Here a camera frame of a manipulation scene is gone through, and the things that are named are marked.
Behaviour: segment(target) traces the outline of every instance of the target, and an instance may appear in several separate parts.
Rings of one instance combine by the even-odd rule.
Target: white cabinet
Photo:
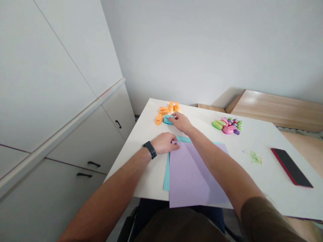
[[[94,171],[44,159],[1,201],[0,241],[57,241],[104,178]]]
[[[100,106],[47,157],[108,174],[124,143]]]
[[[122,78],[100,0],[35,0],[98,97]]]
[[[96,96],[34,1],[0,2],[0,36],[0,144],[33,152]]]
[[[127,140],[136,122],[125,84],[122,84],[102,104],[102,107],[114,122],[122,137]]]
[[[28,155],[26,152],[0,146],[0,179]]]

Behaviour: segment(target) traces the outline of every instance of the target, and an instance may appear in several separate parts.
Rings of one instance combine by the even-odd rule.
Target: black watch
[[[149,152],[151,153],[151,159],[155,158],[157,156],[156,151],[154,147],[151,145],[150,141],[142,145],[143,147],[146,147]]]

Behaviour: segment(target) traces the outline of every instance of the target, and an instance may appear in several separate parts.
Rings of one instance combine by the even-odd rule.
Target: orange paper punch
[[[175,112],[181,112],[181,108],[179,107],[179,103],[178,102],[175,102],[174,111]]]
[[[169,113],[169,110],[167,107],[163,107],[163,106],[159,107],[159,114],[168,115],[168,113]]]
[[[162,116],[161,114],[158,114],[158,115],[156,116],[156,124],[157,124],[157,125],[161,125],[161,124],[162,124],[162,122],[163,122],[163,116]]]
[[[174,102],[173,101],[170,101],[169,102],[168,110],[171,113],[174,111]]]

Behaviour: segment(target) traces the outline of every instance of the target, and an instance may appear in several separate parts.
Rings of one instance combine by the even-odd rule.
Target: forearm
[[[59,241],[106,241],[150,160],[148,149],[141,148],[89,198]]]
[[[188,136],[207,168],[228,196],[239,217],[243,204],[249,198],[264,197],[248,173],[200,131],[192,128]]]

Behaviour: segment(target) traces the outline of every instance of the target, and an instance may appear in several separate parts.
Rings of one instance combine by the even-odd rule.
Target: paper sheet
[[[185,142],[178,144],[181,148],[170,154],[170,208],[228,203],[228,197],[194,145]],[[228,153],[224,144],[216,145]]]
[[[177,140],[179,142],[186,142],[186,143],[192,143],[191,139],[189,137],[182,137],[182,136],[176,136]],[[228,153],[228,150],[226,149],[225,144],[223,143],[216,143],[213,142],[213,144],[217,145],[220,149],[222,149],[225,153]],[[170,153],[168,153],[167,156],[167,165],[166,165],[166,172],[165,172],[165,179],[164,179],[164,191],[169,191],[169,158],[170,158]]]

